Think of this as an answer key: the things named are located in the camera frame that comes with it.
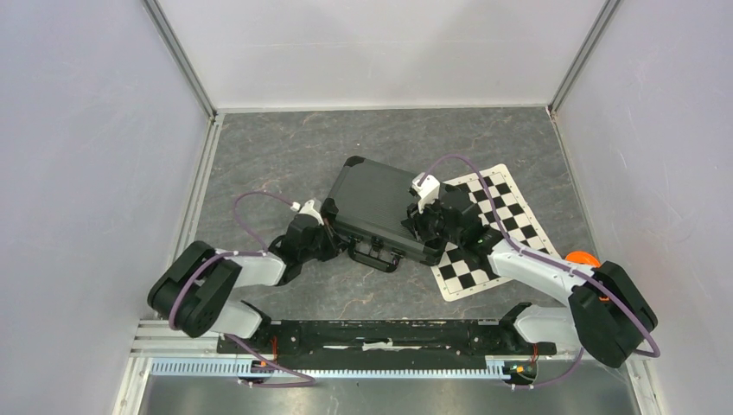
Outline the black poker set case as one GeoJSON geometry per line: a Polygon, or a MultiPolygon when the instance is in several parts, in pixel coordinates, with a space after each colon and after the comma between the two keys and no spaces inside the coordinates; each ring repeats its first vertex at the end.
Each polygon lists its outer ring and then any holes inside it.
{"type": "Polygon", "coordinates": [[[415,176],[363,156],[344,162],[321,215],[346,239],[350,259],[382,272],[396,271],[403,258],[438,265],[446,244],[425,244],[403,225],[416,201],[410,194],[415,176]]]}

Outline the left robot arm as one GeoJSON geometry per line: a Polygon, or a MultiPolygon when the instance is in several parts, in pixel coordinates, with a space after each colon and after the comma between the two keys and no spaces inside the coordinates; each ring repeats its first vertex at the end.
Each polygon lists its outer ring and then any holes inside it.
{"type": "Polygon", "coordinates": [[[305,263],[329,261],[344,246],[327,222],[307,214],[297,214],[265,251],[224,251],[196,240],[153,284],[147,304],[189,337],[209,331],[235,335],[249,351],[261,352],[271,343],[271,328],[262,312],[236,298],[235,290],[288,284],[305,263]]]}

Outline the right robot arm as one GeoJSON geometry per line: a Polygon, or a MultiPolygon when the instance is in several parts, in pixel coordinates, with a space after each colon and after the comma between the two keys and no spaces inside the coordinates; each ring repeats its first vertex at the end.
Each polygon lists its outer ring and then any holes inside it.
{"type": "Polygon", "coordinates": [[[580,346],[609,367],[619,367],[647,342],[649,357],[660,351],[651,333],[658,317],[618,264],[599,266],[557,259],[512,239],[481,221],[479,206],[467,193],[444,187],[433,176],[413,180],[415,202],[403,224],[423,242],[455,245],[485,272],[511,278],[542,291],[570,311],[580,346]]]}

